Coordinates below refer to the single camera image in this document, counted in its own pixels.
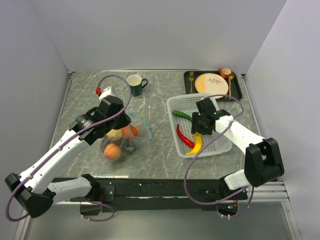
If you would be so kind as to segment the peach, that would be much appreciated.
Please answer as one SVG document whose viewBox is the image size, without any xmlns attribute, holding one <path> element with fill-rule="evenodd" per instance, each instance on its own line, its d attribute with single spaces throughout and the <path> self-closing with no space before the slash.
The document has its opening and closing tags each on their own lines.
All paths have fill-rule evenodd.
<svg viewBox="0 0 320 240">
<path fill-rule="evenodd" d="M 110 161 L 116 161 L 120 158 L 122 150 L 114 143 L 108 144 L 103 152 L 106 159 Z"/>
</svg>

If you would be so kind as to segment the orange tangerine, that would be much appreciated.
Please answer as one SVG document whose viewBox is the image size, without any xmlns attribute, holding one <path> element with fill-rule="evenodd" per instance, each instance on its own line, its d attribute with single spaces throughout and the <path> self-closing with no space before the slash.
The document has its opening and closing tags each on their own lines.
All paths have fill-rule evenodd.
<svg viewBox="0 0 320 240">
<path fill-rule="evenodd" d="M 126 139 L 130 139 L 138 136 L 138 130 L 133 125 L 127 125 L 123 127 L 122 133 Z"/>
</svg>

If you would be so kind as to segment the clear zip top bag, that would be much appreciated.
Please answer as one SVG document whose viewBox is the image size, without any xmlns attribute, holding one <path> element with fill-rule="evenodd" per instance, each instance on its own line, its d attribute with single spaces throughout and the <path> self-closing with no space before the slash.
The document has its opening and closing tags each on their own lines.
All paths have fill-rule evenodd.
<svg viewBox="0 0 320 240">
<path fill-rule="evenodd" d="M 131 123 L 121 129 L 112 129 L 100 141 L 100 156 L 108 162 L 123 161 L 152 139 L 143 115 L 129 113 Z"/>
</svg>

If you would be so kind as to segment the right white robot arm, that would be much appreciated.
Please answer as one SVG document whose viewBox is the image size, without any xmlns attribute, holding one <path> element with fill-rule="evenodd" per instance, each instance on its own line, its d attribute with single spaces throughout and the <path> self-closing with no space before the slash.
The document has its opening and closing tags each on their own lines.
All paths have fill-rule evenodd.
<svg viewBox="0 0 320 240">
<path fill-rule="evenodd" d="M 198 112 L 192 114 L 193 134 L 222 134 L 236 145 L 245 156 L 244 169 L 224 176 L 219 195 L 232 198 L 237 189 L 259 187 L 284 175 L 285 169 L 278 142 L 264 138 L 244 127 L 226 110 L 217 110 L 209 97 L 196 103 Z"/>
</svg>

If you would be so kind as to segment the banana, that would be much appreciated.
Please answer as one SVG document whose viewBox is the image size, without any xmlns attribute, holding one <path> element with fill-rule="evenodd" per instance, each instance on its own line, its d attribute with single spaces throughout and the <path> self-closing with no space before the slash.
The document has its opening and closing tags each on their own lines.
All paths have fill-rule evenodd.
<svg viewBox="0 0 320 240">
<path fill-rule="evenodd" d="M 187 152 L 186 155 L 195 155 L 202 149 L 202 145 L 203 145 L 202 135 L 200 133 L 195 133 L 194 139 L 195 139 L 194 147 L 191 151 Z"/>
</svg>

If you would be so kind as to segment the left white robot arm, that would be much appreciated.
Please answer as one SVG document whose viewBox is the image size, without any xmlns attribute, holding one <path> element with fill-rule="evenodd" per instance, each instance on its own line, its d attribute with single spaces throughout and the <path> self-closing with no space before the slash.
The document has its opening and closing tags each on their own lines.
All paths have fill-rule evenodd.
<svg viewBox="0 0 320 240">
<path fill-rule="evenodd" d="M 36 163 L 20 174 L 10 173 L 5 183 L 27 215 L 37 218 L 56 203 L 73 199 L 93 201 L 102 193 L 100 183 L 90 174 L 73 180 L 53 182 L 68 161 L 90 147 L 111 130 L 127 126 L 126 103 L 113 95 L 104 97 L 99 106 L 81 114 L 69 125 L 61 139 Z"/>
</svg>

